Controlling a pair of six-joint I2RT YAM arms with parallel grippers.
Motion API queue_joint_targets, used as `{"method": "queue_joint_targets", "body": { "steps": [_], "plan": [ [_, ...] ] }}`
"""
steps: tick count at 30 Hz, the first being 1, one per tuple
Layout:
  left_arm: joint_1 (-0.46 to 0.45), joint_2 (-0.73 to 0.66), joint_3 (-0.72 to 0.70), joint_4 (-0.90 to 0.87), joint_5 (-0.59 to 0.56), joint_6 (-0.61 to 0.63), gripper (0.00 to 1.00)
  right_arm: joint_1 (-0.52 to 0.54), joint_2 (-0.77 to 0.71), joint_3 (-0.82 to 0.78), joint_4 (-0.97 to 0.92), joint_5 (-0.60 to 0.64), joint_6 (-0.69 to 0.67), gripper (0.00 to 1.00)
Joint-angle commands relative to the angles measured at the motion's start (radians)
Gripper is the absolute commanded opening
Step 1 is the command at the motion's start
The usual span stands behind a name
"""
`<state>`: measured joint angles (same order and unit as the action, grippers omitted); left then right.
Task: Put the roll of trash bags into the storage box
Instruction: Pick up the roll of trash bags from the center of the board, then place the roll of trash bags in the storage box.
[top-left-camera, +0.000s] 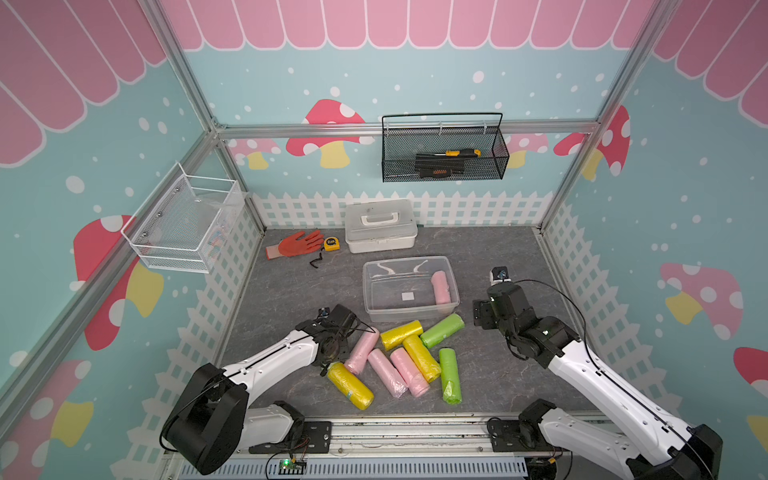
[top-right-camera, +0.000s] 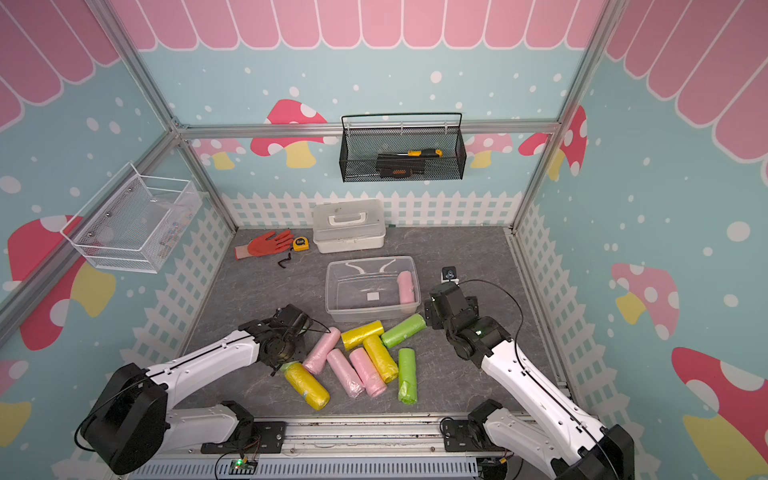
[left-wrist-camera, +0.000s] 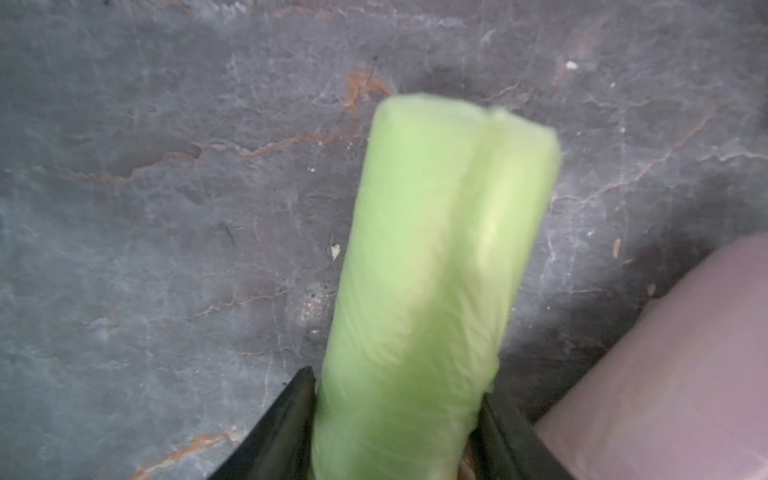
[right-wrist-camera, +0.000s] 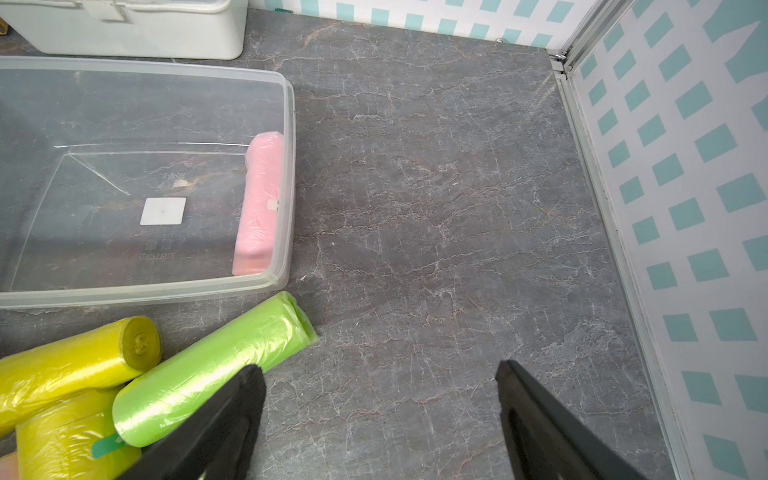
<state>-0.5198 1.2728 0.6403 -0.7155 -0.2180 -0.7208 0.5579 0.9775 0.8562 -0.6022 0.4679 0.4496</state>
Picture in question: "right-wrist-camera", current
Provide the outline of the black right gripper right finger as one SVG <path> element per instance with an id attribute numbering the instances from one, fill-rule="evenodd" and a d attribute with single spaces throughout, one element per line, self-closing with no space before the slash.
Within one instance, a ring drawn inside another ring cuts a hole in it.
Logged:
<path id="1" fill-rule="evenodd" d="M 513 360 L 496 376 L 500 421 L 515 479 L 641 479 Z"/>

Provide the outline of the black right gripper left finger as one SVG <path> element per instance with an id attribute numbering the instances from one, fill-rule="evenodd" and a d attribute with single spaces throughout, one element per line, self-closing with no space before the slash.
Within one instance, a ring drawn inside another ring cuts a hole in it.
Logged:
<path id="1" fill-rule="evenodd" d="M 244 479 L 266 398 L 262 370 L 242 368 L 122 479 Z"/>

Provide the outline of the light green trash bag roll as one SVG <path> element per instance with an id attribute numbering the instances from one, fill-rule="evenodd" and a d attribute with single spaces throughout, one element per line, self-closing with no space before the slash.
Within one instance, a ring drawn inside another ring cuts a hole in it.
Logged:
<path id="1" fill-rule="evenodd" d="M 242 368 L 274 368 L 319 339 L 296 298 L 280 292 L 231 320 L 117 394 L 117 434 L 147 447 L 173 432 Z"/>

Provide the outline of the pink trash bag roll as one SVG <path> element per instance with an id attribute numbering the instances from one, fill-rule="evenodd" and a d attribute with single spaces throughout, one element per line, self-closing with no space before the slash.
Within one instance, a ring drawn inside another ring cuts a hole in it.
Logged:
<path id="1" fill-rule="evenodd" d="M 258 134 L 246 151 L 245 190 L 232 266 L 235 276 L 260 274 L 271 264 L 283 160 L 280 132 Z"/>

